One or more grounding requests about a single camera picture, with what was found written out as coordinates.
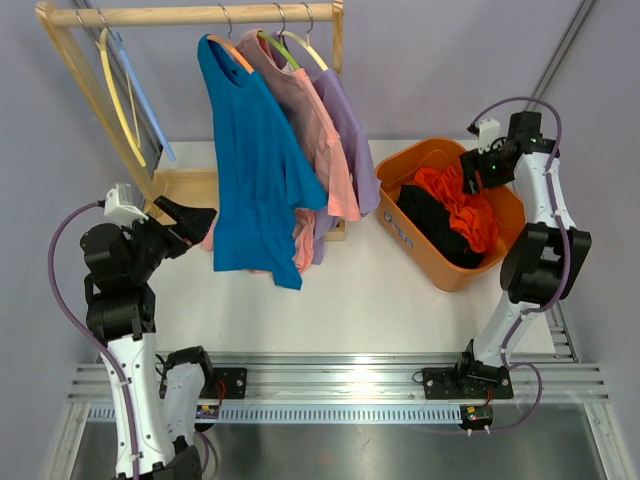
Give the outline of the orange tan hanger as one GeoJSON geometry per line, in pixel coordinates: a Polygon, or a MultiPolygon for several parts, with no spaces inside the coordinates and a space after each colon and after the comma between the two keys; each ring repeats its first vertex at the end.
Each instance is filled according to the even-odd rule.
{"type": "Polygon", "coordinates": [[[234,61],[241,66],[247,73],[251,74],[254,72],[251,64],[244,58],[244,56],[235,48],[234,44],[231,42],[231,33],[233,31],[233,26],[231,22],[231,17],[226,10],[226,7],[222,4],[219,4],[218,7],[222,10],[223,15],[226,19],[228,25],[227,38],[224,39],[218,35],[209,34],[206,36],[206,39],[210,42],[214,42],[221,47],[223,47],[226,52],[234,59],[234,61]]]}

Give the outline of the light blue hanger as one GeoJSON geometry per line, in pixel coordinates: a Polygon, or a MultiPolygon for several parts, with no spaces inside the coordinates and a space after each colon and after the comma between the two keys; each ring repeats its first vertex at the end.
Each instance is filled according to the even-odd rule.
{"type": "Polygon", "coordinates": [[[162,151],[167,153],[170,161],[175,162],[177,159],[176,154],[172,149],[170,142],[168,141],[164,131],[162,130],[159,124],[158,118],[146,95],[146,92],[141,85],[141,82],[133,68],[133,65],[131,64],[131,61],[127,54],[122,37],[119,34],[114,34],[112,32],[112,30],[110,29],[108,23],[104,18],[104,15],[102,14],[102,11],[98,9],[97,12],[103,24],[103,29],[96,43],[99,50],[99,54],[100,54],[102,71],[106,81],[107,91],[109,93],[112,105],[115,109],[116,118],[120,124],[125,140],[127,141],[127,144],[131,149],[131,152],[133,153],[135,159],[138,161],[140,166],[142,167],[147,166],[147,162],[142,153],[140,129],[139,129],[139,124],[137,120],[136,103],[139,103],[142,109],[142,112],[146,115],[147,119],[151,124],[153,133],[155,134],[155,137],[159,141],[160,146],[162,147],[162,151]],[[131,108],[131,118],[133,120],[134,130],[131,130],[127,115],[125,114],[125,111],[122,107],[122,103],[114,82],[111,62],[110,62],[109,53],[108,53],[109,37],[112,38],[113,43],[115,44],[115,47],[116,47],[116,53],[118,54],[119,59],[123,63],[127,94],[128,94],[130,108],[131,108]]]}

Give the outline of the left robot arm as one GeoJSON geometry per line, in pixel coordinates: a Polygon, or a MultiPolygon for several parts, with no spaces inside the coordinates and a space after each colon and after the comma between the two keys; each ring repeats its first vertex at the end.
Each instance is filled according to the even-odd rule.
{"type": "Polygon", "coordinates": [[[80,240],[89,269],[86,326],[109,374],[119,442],[116,478],[199,479],[197,403],[214,390],[216,374],[201,346],[169,354],[163,371],[156,371],[156,295],[149,280],[162,261],[202,242],[217,212],[164,196],[154,203],[171,223],[142,212],[117,188],[100,202],[108,222],[80,240]]]}

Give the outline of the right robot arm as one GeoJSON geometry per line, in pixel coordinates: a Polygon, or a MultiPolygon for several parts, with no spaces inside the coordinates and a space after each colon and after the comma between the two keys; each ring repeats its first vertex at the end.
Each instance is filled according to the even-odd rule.
{"type": "Polygon", "coordinates": [[[521,111],[506,131],[489,118],[469,128],[478,144],[460,157],[466,191],[513,184],[526,222],[502,261],[502,296],[488,324],[453,366],[422,370],[428,400],[513,398],[514,347],[533,320],[568,296],[589,253],[591,235],[576,227],[564,200],[559,140],[544,137],[541,122],[540,113],[521,111]]]}

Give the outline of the orange t shirt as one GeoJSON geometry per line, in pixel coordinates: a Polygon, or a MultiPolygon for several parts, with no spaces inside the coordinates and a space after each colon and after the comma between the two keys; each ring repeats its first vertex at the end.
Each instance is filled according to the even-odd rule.
{"type": "Polygon", "coordinates": [[[413,179],[446,209],[451,229],[467,240],[472,251],[493,254],[499,234],[494,210],[483,194],[465,193],[463,180],[451,165],[444,170],[420,167],[413,179]]]}

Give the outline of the yellow hanger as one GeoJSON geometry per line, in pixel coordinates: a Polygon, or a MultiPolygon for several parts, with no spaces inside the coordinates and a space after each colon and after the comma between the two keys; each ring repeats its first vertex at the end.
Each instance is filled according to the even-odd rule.
{"type": "Polygon", "coordinates": [[[95,43],[116,119],[137,163],[146,168],[147,162],[143,154],[137,119],[137,91],[132,82],[133,77],[121,63],[121,40],[103,23],[95,43]]]}

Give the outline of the blue t shirt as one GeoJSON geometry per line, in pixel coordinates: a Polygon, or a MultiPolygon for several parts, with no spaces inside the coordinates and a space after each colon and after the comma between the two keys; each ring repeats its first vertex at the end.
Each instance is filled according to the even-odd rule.
{"type": "Polygon", "coordinates": [[[267,272],[276,285],[298,290],[296,212],[325,207],[328,195],[262,76],[207,37],[198,42],[197,59],[212,108],[218,170],[214,269],[267,272]]]}

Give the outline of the black t shirt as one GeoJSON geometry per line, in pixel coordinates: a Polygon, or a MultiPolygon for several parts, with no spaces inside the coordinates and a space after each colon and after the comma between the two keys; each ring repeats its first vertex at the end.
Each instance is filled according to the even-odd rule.
{"type": "Polygon", "coordinates": [[[442,203],[417,185],[402,185],[396,205],[422,235],[450,263],[475,269],[484,259],[469,241],[450,226],[450,214],[442,203]]]}

